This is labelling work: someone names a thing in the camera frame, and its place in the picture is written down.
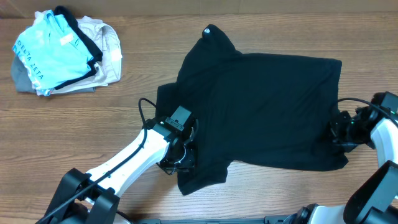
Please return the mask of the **black polo shirt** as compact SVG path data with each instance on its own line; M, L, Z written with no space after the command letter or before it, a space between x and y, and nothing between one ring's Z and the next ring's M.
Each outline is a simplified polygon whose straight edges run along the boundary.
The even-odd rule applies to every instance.
M179 106L198 120L192 171L178 174L183 195L226 181L242 161L283 169L330 171L348 159L323 137L338 98L342 62L296 55L243 54L208 25L173 83L158 87L157 114Z

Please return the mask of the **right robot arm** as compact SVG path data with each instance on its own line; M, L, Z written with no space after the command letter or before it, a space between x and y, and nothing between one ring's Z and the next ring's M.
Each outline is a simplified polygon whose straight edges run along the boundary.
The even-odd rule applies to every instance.
M366 144L376 151L378 170L349 198L346 205L310 204L278 222L296 223L397 223L397 95L374 94L351 117L342 111L329 123L332 142L350 151Z

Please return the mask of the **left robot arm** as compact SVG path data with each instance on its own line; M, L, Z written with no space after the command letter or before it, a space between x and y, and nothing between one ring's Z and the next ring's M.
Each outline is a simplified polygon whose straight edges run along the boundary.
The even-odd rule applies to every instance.
M39 223L128 223L118 214L123 193L154 164L168 175L192 170L191 143L198 128L182 106L170 117L148 119L137 138L110 160L85 173L69 170Z

